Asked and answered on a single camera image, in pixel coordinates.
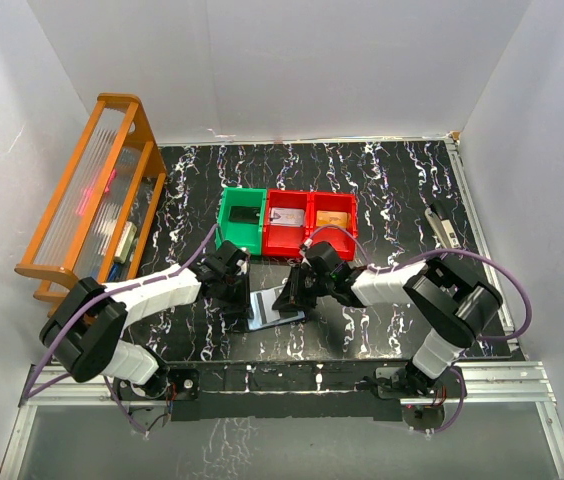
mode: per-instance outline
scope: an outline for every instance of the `black marble table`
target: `black marble table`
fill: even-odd
[[[182,263],[195,251],[217,219],[226,186],[355,194],[359,240],[377,265],[399,264],[436,247],[424,210],[438,199],[451,212],[463,248],[477,251],[443,141],[190,146],[161,151],[169,180],[138,275]],[[251,289],[279,286],[288,272],[284,260],[255,257]],[[290,361],[409,358],[429,330],[411,305],[361,310],[326,298],[318,301],[304,323],[252,333],[238,331],[222,318],[217,305],[207,301],[138,322],[130,335],[165,361]],[[502,326],[493,321],[485,333],[503,335]],[[506,357],[510,351],[506,342],[482,342],[466,355]]]

